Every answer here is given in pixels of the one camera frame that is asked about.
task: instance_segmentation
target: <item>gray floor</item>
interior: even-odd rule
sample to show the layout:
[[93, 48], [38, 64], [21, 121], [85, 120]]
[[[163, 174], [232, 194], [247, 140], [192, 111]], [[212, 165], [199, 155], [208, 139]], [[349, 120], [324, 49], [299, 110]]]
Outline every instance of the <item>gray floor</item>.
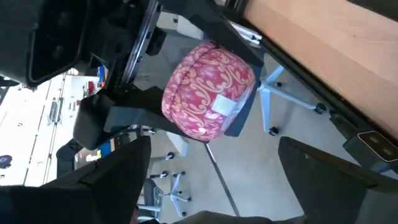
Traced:
[[[172, 49], [169, 52], [162, 52], [159, 60], [170, 61], [170, 58], [178, 58], [178, 51], [179, 49]], [[276, 68], [276, 62], [270, 57], [266, 57], [265, 61], [268, 71]], [[156, 71], [155, 66], [145, 69], [151, 70], [152, 74], [160, 72]], [[154, 78], [159, 82], [159, 86], [167, 82], [166, 73], [163, 70], [161, 77]], [[285, 90], [293, 91], [310, 102], [318, 102], [287, 72], [282, 74], [280, 81], [284, 84]], [[345, 139], [329, 122], [327, 113], [316, 114], [274, 95], [271, 116], [272, 125], [280, 128], [280, 134], [275, 137], [263, 131], [261, 107], [257, 95], [241, 135], [238, 138], [222, 136], [211, 141], [210, 147], [240, 214], [283, 220], [302, 215], [303, 211], [287, 182], [277, 154], [281, 136], [289, 136], [348, 161], [355, 161], [343, 149], [342, 144]], [[152, 156], [166, 155], [169, 151], [175, 151], [175, 148], [166, 134], [159, 131], [152, 137]], [[201, 210], [233, 215], [233, 209], [202, 144], [192, 141], [187, 157], [160, 162], [154, 166], [153, 172], [162, 170], [187, 172], [182, 179], [181, 190], [184, 190], [185, 195], [191, 195], [193, 201], [180, 204], [188, 215]], [[170, 189], [169, 181], [169, 178], [156, 180], [165, 192]], [[171, 201], [165, 198], [161, 222], [171, 223], [178, 219], [180, 218]]]

